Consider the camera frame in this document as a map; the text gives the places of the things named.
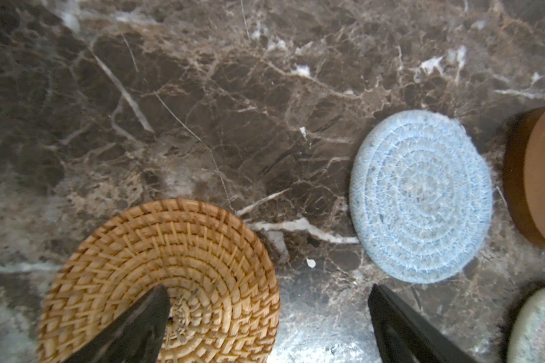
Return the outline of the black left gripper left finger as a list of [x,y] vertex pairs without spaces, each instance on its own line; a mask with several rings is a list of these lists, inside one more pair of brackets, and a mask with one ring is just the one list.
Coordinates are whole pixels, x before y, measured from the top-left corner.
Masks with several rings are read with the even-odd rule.
[[163,285],[153,287],[67,362],[156,362],[171,304]]

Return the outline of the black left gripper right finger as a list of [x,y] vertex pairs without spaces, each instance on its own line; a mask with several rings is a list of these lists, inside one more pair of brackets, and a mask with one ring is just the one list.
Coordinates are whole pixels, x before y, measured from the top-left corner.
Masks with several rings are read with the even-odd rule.
[[388,287],[375,284],[368,306],[383,362],[474,361]]

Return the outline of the woven rattan coaster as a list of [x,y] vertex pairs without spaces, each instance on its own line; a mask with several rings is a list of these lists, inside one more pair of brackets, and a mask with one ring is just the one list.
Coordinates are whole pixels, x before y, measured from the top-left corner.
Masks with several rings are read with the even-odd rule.
[[97,228],[42,304],[40,362],[62,362],[157,285],[170,296],[160,362],[265,362],[279,326],[274,264],[230,211],[154,201]]

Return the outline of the multicolour stitched white coaster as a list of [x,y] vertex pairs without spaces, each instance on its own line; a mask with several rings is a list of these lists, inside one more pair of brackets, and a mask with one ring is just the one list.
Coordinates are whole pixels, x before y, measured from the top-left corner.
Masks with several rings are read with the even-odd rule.
[[510,334],[508,362],[545,362],[545,288],[528,298]]

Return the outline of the light blue woven coaster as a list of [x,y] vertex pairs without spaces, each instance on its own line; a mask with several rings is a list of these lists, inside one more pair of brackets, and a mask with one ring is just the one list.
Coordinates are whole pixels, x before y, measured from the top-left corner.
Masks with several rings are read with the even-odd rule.
[[381,121],[354,160],[349,210],[371,260],[400,281],[459,273],[487,237],[493,183],[456,119],[406,110]]

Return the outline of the round brown wooden coaster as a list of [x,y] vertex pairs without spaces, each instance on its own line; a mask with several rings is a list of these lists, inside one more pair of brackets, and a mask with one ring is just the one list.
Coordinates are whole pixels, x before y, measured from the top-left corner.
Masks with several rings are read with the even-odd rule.
[[503,183],[516,228],[545,249],[545,107],[518,117],[507,139]]

